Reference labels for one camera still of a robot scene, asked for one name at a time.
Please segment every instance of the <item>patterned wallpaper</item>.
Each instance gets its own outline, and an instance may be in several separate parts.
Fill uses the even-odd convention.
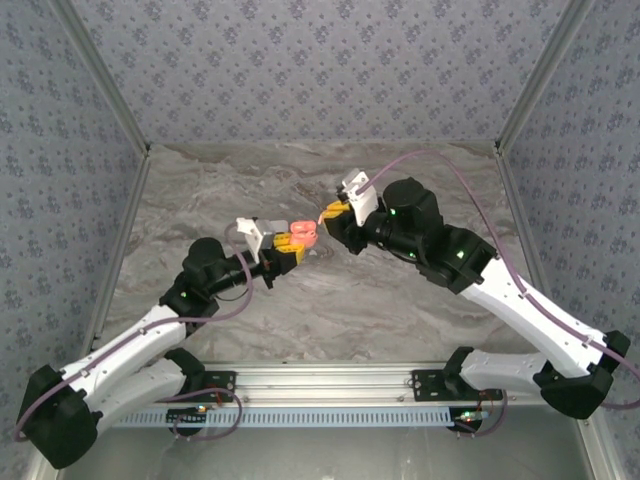
[[[492,139],[567,0],[74,0],[150,143]]]
[[[640,361],[640,5],[595,3],[509,154],[555,299]],[[640,386],[619,372],[616,400]],[[609,414],[640,478],[640,412]]]
[[[137,155],[45,0],[0,2],[0,478],[28,375],[79,353]]]

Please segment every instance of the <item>purple cable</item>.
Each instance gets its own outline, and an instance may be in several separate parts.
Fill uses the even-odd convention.
[[[149,325],[147,325],[147,327],[145,329],[137,330],[136,332],[132,333],[128,337],[122,339],[120,342],[118,342],[115,345],[113,345],[111,348],[109,348],[103,354],[101,354],[101,355],[97,356],[96,358],[94,358],[89,364],[87,364],[87,366],[84,368],[83,371],[84,372],[88,372],[89,370],[93,370],[105,358],[113,355],[115,352],[117,352],[119,349],[121,349],[122,347],[124,347],[128,343],[130,343],[134,339],[138,338],[140,335],[143,335],[142,332],[146,333],[147,331],[149,331],[149,330],[151,330],[151,329],[153,329],[155,327],[159,327],[161,325],[166,325],[167,323],[175,323],[175,322],[179,322],[179,323],[185,323],[185,322],[189,322],[189,323],[221,322],[223,320],[229,320],[230,318],[233,318],[236,315],[239,315],[245,308],[247,308],[247,306],[249,305],[249,302],[251,301],[251,297],[253,296],[253,279],[251,277],[251,270],[249,269],[249,265],[247,264],[247,261],[245,260],[244,256],[242,255],[242,253],[238,249],[238,246],[235,244],[235,242],[233,240],[231,240],[231,237],[230,237],[231,229],[234,226],[235,226],[235,223],[229,224],[227,226],[227,228],[225,228],[225,230],[224,230],[224,236],[225,236],[227,242],[229,243],[229,245],[231,245],[233,253],[236,255],[236,257],[238,257],[238,260],[240,261],[240,265],[242,266],[242,271],[244,272],[246,280],[247,280],[247,295],[245,296],[244,302],[242,302],[242,304],[238,308],[236,308],[235,310],[233,310],[230,313],[226,313],[224,315],[220,315],[219,317],[211,317],[211,318],[173,317],[173,318],[164,318],[164,319],[161,319],[161,320],[156,320],[155,322],[151,322]],[[31,406],[29,406],[29,408],[27,408],[25,410],[25,412],[22,415],[22,417],[20,417],[20,419],[16,423],[16,426],[13,429],[13,434],[12,434],[13,440],[15,442],[25,442],[25,441],[27,441],[28,439],[26,437],[22,437],[20,435],[20,432],[22,432],[22,429],[24,428],[25,423],[27,423],[27,420],[29,420],[29,418],[31,418],[31,415],[33,415],[34,412],[38,408],[40,408],[40,406],[43,403],[45,403],[47,400],[49,400],[53,395],[58,393],[63,388],[69,386],[71,383],[75,382],[81,376],[82,376],[82,371],[71,375],[69,378],[63,380],[62,382],[57,384],[55,387],[53,387],[51,390],[45,392],[35,402],[33,402],[31,404]]]
[[[191,442],[191,441],[205,442],[208,440],[218,440],[220,438],[224,438],[228,435],[231,435],[233,432],[235,432],[238,429],[238,426],[240,425],[240,421],[242,420],[242,410],[243,410],[242,402],[240,401],[240,398],[235,393],[233,393],[231,390],[227,390],[226,388],[216,388],[216,387],[205,388],[203,390],[197,390],[195,392],[183,393],[182,395],[176,395],[174,397],[165,398],[160,401],[161,402],[177,402],[179,400],[186,400],[188,398],[192,398],[198,395],[206,395],[209,393],[224,393],[225,395],[229,395],[231,398],[233,398],[233,401],[236,402],[236,404],[238,405],[238,416],[236,417],[236,421],[233,422],[233,425],[231,425],[222,433],[216,433],[214,435],[203,435],[203,436],[198,435],[197,437],[188,437],[186,435],[180,435],[180,433],[178,432],[178,424],[180,423],[180,420],[182,420],[187,415],[179,415],[178,418],[176,418],[175,422],[173,422],[173,433],[175,434],[176,438],[184,438],[188,442]]]
[[[523,295],[523,297],[526,298],[529,301],[529,303],[531,303],[531,305],[534,306],[536,310],[538,310],[542,315],[544,315],[547,319],[553,322],[554,325],[561,328],[562,330],[569,333],[570,335],[573,335],[575,338],[580,340],[585,345],[587,344],[591,345],[596,350],[604,353],[608,357],[613,358],[618,363],[620,363],[620,365],[623,365],[625,368],[627,368],[627,370],[629,370],[640,382],[640,370],[638,370],[629,360],[619,355],[618,353],[614,352],[613,350],[607,348],[606,346],[600,345],[599,343],[592,341],[587,335],[584,335],[578,332],[577,330],[574,330],[569,325],[564,324],[561,320],[556,318],[555,315],[553,315],[546,308],[544,308],[540,304],[540,302],[538,302],[535,298],[533,298],[532,295],[527,294],[527,289],[522,283],[522,279],[520,278],[520,275],[518,275],[518,272],[516,271],[516,267],[513,264],[511,257],[507,253],[506,249],[504,248],[504,245],[502,244],[502,241],[498,237],[498,233],[496,232],[495,227],[493,226],[493,223],[491,223],[491,220],[489,220],[489,216],[485,212],[484,208],[482,208],[482,206],[480,205],[480,202],[476,194],[473,192],[473,190],[471,189],[471,187],[469,186],[465,178],[462,176],[462,173],[456,168],[453,162],[449,160],[447,157],[445,157],[444,155],[442,155],[437,150],[433,150],[433,149],[416,150],[414,152],[410,152],[401,157],[396,158],[395,160],[390,162],[388,165],[383,167],[371,180],[369,180],[362,187],[360,187],[360,189],[358,189],[356,193],[360,194],[364,192],[367,188],[369,188],[373,184],[373,182],[375,182],[384,173],[386,173],[389,169],[391,169],[398,163],[418,155],[433,155],[434,157],[438,157],[439,159],[443,160],[447,164],[449,169],[458,178],[458,180],[460,181],[464,189],[467,191],[467,194],[471,198],[471,201],[473,202],[475,207],[478,209],[478,213],[480,213],[482,220],[487,226],[487,229],[489,230],[489,233],[491,234],[491,237],[493,238],[493,241],[496,244],[496,249],[498,250],[498,252],[500,253],[500,256],[504,260],[504,264],[507,267],[507,271],[509,272],[509,275],[513,279],[513,283],[516,285],[516,287],[518,287],[518,290]],[[640,398],[635,402],[631,402],[631,403],[624,403],[624,404],[602,403],[602,406],[605,408],[610,408],[612,410],[631,410],[631,409],[640,407]]]

